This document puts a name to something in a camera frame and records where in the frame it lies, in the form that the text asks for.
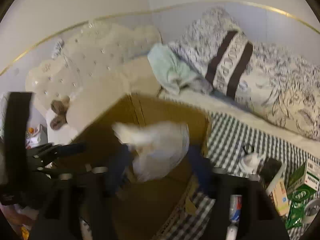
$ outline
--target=tufted headboard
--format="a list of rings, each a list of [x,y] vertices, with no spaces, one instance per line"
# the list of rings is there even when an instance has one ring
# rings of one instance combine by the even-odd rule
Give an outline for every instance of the tufted headboard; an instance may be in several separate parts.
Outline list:
[[[65,42],[55,60],[45,60],[29,71],[26,91],[35,93],[34,104],[45,116],[52,100],[66,95],[72,100],[88,81],[147,54],[158,42],[160,33],[152,25],[131,30],[115,23],[90,23]]]

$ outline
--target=black and white checkered fabric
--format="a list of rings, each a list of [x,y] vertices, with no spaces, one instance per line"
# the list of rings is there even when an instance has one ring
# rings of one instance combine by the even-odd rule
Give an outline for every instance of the black and white checkered fabric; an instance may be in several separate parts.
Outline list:
[[[251,128],[236,118],[223,114],[212,114],[212,131],[208,139],[208,158],[216,167],[225,168],[235,176],[245,176],[238,167],[240,158],[244,155],[243,145],[249,143],[254,146],[255,152],[265,154],[286,164],[284,182],[288,185],[288,179],[294,170],[299,168],[307,158],[319,164],[319,159],[296,147],[295,145],[267,134],[261,130]],[[320,191],[309,200],[320,197]],[[165,239],[167,240],[194,240],[198,239],[204,232],[209,220],[214,200],[202,193],[195,194],[192,199],[197,207],[196,216],[186,214],[184,211],[180,218],[175,221]],[[298,240],[307,225],[293,228],[288,231],[291,240]]]

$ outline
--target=green and white box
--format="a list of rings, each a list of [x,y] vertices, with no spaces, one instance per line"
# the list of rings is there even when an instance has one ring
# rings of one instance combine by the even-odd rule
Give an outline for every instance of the green and white box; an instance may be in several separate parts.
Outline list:
[[[307,159],[306,162],[289,179],[287,188],[288,198],[301,203],[318,191],[319,165]]]

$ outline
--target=brown stripe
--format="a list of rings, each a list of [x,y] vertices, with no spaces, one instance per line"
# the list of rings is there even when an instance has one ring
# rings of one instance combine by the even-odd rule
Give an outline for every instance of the brown stripe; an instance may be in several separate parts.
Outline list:
[[[214,76],[216,75],[217,66],[220,63],[223,54],[226,52],[230,42],[232,41],[233,37],[237,34],[237,32],[238,31],[229,31],[227,33],[217,51],[217,55],[208,64],[208,70],[207,74],[205,75],[205,79],[208,80],[211,85],[213,83]]]
[[[236,90],[240,81],[240,77],[242,73],[245,71],[247,64],[250,61],[250,57],[252,55],[253,46],[250,42],[247,42],[244,51],[242,53],[242,56],[238,62],[238,64],[235,67],[235,70],[232,73],[232,76],[230,77],[228,87],[227,87],[227,96],[231,97],[233,100],[236,97]]]

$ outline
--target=gold wall molding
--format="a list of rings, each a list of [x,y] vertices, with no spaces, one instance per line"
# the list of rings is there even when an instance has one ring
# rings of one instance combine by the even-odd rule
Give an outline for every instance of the gold wall molding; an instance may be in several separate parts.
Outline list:
[[[312,29],[313,31],[315,31],[317,34],[320,35],[320,31],[317,30],[315,27],[313,27],[312,25],[310,25],[309,23],[305,22],[304,20],[296,17],[293,14],[290,14],[288,12],[285,12],[283,10],[268,6],[268,5],[263,5],[263,4],[259,4],[259,3],[254,3],[254,2],[246,2],[246,1],[241,1],[241,2],[236,2],[236,1],[213,1],[213,0],[204,0],[204,1],[197,1],[197,2],[188,2],[188,3],[181,3],[181,4],[176,4],[176,5],[171,5],[171,6],[166,6],[166,7],[161,7],[158,9],[154,9],[154,10],[146,10],[146,11],[138,11],[138,12],[129,12],[129,13],[119,13],[119,14],[112,14],[112,15],[107,15],[107,16],[102,16],[102,17],[98,17],[95,18],[94,20],[99,21],[99,20],[106,20],[106,19],[112,19],[112,18],[117,18],[117,17],[124,17],[124,16],[131,16],[131,15],[145,15],[145,14],[152,14],[152,13],[157,13],[157,12],[163,12],[166,10],[170,10],[173,8],[178,8],[178,7],[183,7],[183,6],[187,6],[187,5],[191,5],[191,4],[195,4],[195,3],[203,3],[203,2],[215,2],[215,3],[225,3],[225,2],[233,2],[233,3],[240,3],[240,4],[244,4],[244,5],[249,5],[249,6],[254,6],[254,7],[259,7],[268,11],[273,11],[279,14],[282,14],[288,18],[292,18],[300,23],[302,23],[303,25],[309,27],[310,29]],[[45,37],[44,39],[40,40],[39,42],[37,42],[36,44],[34,44],[33,46],[31,46],[29,49],[25,50],[22,54],[20,54],[18,57],[16,57],[7,67],[5,67],[1,72],[0,72],[0,76],[2,76],[16,61],[18,61],[19,59],[21,59],[24,55],[26,55],[28,52],[30,52],[31,50],[35,49],[36,47],[38,47],[40,44],[46,42],[47,40],[58,36],[66,31],[72,30],[74,28],[83,26],[85,24],[89,23],[89,20],[84,21],[84,22],[80,22],[77,23],[75,25],[69,26],[63,30],[60,30],[48,37]]]

